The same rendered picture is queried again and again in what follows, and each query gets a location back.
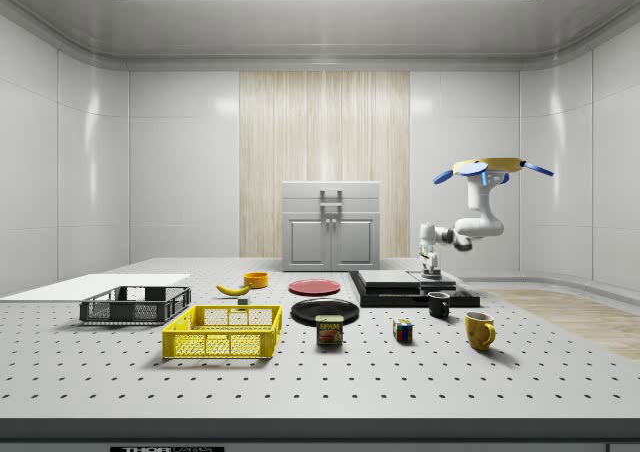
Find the black stove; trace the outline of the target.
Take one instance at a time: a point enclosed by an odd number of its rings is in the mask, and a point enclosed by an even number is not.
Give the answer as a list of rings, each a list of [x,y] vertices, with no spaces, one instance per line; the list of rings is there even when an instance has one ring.
[[[479,307],[480,297],[442,272],[425,276],[421,271],[360,270],[351,278],[360,294],[361,307],[427,307],[429,292],[445,292],[452,307]]]

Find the black mug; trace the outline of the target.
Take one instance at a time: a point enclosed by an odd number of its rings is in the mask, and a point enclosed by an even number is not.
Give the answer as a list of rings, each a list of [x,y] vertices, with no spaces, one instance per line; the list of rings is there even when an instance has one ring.
[[[450,313],[450,295],[445,292],[429,292],[428,306],[432,317],[445,319]]]

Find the yellow mug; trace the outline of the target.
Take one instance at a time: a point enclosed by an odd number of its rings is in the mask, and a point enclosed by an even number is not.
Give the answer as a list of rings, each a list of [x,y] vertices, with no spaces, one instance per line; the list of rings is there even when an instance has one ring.
[[[496,338],[494,318],[482,312],[466,312],[464,316],[469,345],[478,351],[487,351]]]

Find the white cabinet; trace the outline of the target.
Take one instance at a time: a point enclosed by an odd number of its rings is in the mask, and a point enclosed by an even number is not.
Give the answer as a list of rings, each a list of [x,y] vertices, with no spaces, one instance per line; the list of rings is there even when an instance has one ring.
[[[283,269],[377,269],[379,189],[378,181],[284,181]]]

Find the red plate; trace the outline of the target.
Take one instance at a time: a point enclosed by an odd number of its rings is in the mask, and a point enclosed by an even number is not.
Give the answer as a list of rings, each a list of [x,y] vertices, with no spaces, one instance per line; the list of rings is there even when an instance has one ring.
[[[289,284],[291,293],[301,296],[328,296],[336,294],[341,287],[338,282],[328,279],[302,279]]]

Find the flat-sided can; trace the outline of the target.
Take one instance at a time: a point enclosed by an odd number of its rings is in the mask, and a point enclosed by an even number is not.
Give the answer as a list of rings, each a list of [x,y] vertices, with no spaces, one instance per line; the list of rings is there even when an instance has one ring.
[[[342,315],[316,315],[316,332],[318,345],[341,345],[343,343]]]

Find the black plate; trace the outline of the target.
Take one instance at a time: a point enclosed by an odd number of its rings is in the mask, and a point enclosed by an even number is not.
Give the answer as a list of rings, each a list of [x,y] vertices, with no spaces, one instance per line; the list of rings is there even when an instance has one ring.
[[[359,307],[345,300],[330,298],[303,300],[291,307],[292,318],[307,326],[315,325],[317,315],[340,315],[344,324],[349,324],[358,319]]]

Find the yellow basket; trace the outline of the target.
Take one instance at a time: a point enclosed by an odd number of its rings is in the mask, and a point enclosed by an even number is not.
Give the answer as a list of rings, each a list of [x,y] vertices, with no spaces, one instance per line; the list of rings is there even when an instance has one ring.
[[[194,305],[162,330],[165,358],[270,358],[280,305]]]

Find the dark grey basket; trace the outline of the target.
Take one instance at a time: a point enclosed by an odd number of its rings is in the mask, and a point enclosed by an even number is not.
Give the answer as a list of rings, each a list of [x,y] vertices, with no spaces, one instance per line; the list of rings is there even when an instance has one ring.
[[[80,303],[88,323],[165,323],[191,302],[191,289],[177,286],[119,286]]]

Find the white board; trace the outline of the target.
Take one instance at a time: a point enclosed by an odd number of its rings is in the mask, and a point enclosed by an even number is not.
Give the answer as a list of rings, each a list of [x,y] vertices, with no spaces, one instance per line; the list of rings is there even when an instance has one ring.
[[[170,286],[189,274],[88,274],[0,298],[0,301],[78,302],[118,286]]]

